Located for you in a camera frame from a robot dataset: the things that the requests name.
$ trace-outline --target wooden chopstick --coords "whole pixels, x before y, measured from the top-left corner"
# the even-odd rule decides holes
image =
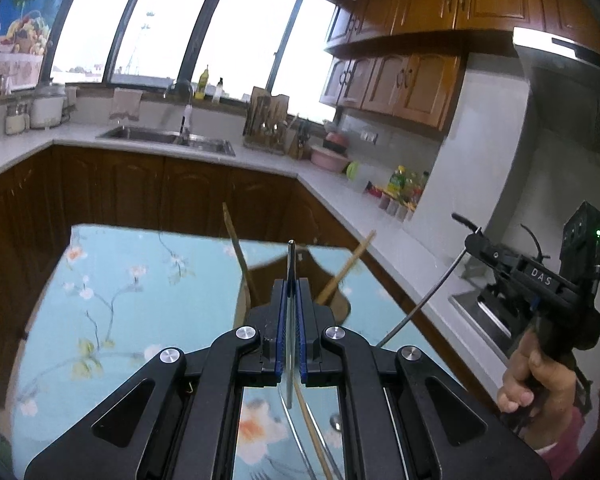
[[[318,456],[318,460],[320,461],[320,465],[322,466],[322,471],[324,472],[324,476],[327,480],[333,480],[333,476],[331,475],[331,470],[329,469],[329,465],[327,464],[327,459],[322,451],[322,444],[320,444],[320,439],[318,437],[317,431],[315,431],[314,424],[311,422],[311,418],[309,416],[309,412],[306,409],[306,404],[304,403],[304,397],[302,396],[302,391],[300,390],[300,386],[294,378],[294,389],[296,390],[296,396],[298,396],[298,404],[300,404],[300,411],[302,412],[302,418],[304,418],[304,423],[306,424],[306,428],[309,430],[309,436],[311,437],[311,442],[314,444],[315,453]]]
[[[341,280],[347,275],[347,273],[351,270],[351,267],[356,263],[356,261],[362,256],[362,253],[366,251],[366,248],[371,244],[371,240],[376,236],[376,231],[373,230],[369,233],[369,236],[366,237],[362,243],[356,247],[356,250],[353,251],[353,254],[347,260],[347,263],[344,264],[344,267],[340,269],[340,272],[336,274],[333,278],[329,280],[329,283],[326,284],[324,289],[315,300],[317,304],[324,304],[325,301],[329,299],[329,296],[334,293],[334,291],[338,288],[338,284]]]
[[[229,208],[226,206],[226,202],[222,202],[222,212],[224,216],[224,225],[229,233],[229,238],[231,238],[231,243],[234,245],[235,257],[238,258],[238,264],[242,269],[242,275],[244,276],[244,279],[247,282],[247,287],[249,288],[249,293],[251,295],[251,306],[259,306],[260,298],[258,298],[253,276],[249,271],[249,267],[247,267],[247,261],[244,259],[244,254],[242,254],[240,241],[238,240],[238,235],[235,233],[234,223],[231,222],[231,215],[229,215]]]

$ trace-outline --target hand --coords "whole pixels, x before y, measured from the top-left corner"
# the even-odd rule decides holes
[[[501,412],[513,413],[533,402],[533,392],[524,385],[531,374],[549,391],[549,396],[539,412],[531,413],[533,418],[523,438],[533,449],[541,449],[557,442],[571,423],[576,374],[544,355],[538,336],[528,330],[502,376],[502,387],[496,397]]]

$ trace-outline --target kitchen sink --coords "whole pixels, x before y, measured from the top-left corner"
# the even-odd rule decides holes
[[[138,126],[117,126],[98,136],[98,138],[132,140],[133,142],[160,142],[161,144],[186,146],[200,152],[235,156],[234,149],[228,140],[209,139],[198,135],[180,135],[178,132],[165,132]]]

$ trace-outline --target light blue tablecloth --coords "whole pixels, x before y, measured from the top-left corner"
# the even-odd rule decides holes
[[[284,244],[242,242],[250,266],[279,258]],[[311,248],[335,274],[347,250]],[[12,413],[13,468],[29,462],[166,346],[205,348],[232,328],[241,273],[228,240],[151,231],[76,226],[70,247],[36,314],[17,371]],[[341,282],[351,313],[344,323],[370,343],[404,316],[363,264]],[[448,368],[412,324],[389,349],[413,344]],[[304,388],[320,429],[343,467],[342,441],[331,427],[336,391]],[[318,476],[322,470],[294,403],[292,418]],[[244,393],[234,478],[307,478],[276,388]]]

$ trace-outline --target range hood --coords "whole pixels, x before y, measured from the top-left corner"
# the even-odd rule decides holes
[[[516,27],[513,45],[542,126],[600,156],[600,54],[547,32]]]

